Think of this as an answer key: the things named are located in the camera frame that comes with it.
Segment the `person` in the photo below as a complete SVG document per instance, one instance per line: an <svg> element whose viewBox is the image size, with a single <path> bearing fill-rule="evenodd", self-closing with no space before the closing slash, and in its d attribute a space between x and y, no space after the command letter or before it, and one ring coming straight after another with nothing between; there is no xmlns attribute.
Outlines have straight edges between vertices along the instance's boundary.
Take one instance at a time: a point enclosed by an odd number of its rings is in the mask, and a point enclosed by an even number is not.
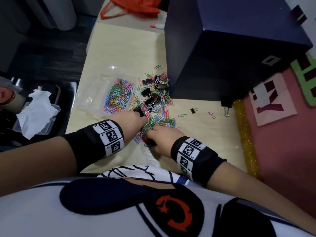
<svg viewBox="0 0 316 237"><path fill-rule="evenodd" d="M0 153L0 236L313 236L316 221L202 140L154 126L150 149L182 175L119 166L78 175L147 123L122 111L74 133Z"/></svg>

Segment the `dark blue box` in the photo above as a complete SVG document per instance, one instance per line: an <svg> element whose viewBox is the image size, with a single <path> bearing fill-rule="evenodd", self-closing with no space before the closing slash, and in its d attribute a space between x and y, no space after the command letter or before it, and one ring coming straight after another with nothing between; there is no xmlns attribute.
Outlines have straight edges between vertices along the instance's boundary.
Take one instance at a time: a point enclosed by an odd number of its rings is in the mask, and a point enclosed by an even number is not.
<svg viewBox="0 0 316 237"><path fill-rule="evenodd" d="M172 98L235 100L313 45L285 0L171 0L165 25Z"/></svg>

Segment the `hand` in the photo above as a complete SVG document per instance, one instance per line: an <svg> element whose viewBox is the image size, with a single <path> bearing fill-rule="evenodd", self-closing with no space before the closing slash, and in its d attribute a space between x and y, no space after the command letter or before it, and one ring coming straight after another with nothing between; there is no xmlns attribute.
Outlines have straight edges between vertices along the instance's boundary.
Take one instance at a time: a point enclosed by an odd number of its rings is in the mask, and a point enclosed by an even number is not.
<svg viewBox="0 0 316 237"><path fill-rule="evenodd" d="M145 139L153 139L156 142L156 146L152 149L166 157L171 157L171 148L177 139L185 136L181 131L174 128L155 125L152 130L148 130L145 134Z"/></svg>
<svg viewBox="0 0 316 237"><path fill-rule="evenodd" d="M147 117L140 117L140 114L136 111L121 111L115 113L109 119L117 122L122 128L124 143L130 142L148 122Z"/></svg>

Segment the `pink paper clip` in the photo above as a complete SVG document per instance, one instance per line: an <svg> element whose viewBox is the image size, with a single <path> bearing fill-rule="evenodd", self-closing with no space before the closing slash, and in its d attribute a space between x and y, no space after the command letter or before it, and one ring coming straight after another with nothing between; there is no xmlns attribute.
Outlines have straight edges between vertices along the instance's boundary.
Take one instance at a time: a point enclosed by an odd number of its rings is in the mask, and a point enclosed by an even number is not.
<svg viewBox="0 0 316 237"><path fill-rule="evenodd" d="M215 114L214 114L214 111L209 111L209 114L212 116L213 119L215 119Z"/></svg>

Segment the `wooden table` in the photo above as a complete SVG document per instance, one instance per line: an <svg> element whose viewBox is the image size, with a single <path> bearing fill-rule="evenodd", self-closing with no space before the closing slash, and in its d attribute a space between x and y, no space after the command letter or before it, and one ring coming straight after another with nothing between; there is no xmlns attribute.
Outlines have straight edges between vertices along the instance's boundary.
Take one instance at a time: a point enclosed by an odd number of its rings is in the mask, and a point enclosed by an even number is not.
<svg viewBox="0 0 316 237"><path fill-rule="evenodd" d="M145 29L146 25L131 24L138 20L134 17L120 17L128 19L129 25ZM136 78L145 79L148 70L154 71L156 65L163 66L166 71L166 51L163 31L146 31L125 27L126 23L116 25L118 20L96 22L93 35L89 41L89 50L82 71L78 93L98 74L109 72L109 66L116 66ZM176 118L176 126L181 126L187 136L195 137L215 150L228 162L247 171L234 109L229 110L229 117L224 116L224 109L218 101L200 101L173 99L174 106L169 107L169 116ZM198 108L195 114L190 109ZM212 119L208 111L215 112ZM74 105L67 131L77 131L89 124L101 121L103 118L94 116ZM102 159L90 165L82 173L102 173L118 165L149 164L180 173L177 164L164 156L151 154L143 143L137 145L131 141L119 153Z"/></svg>

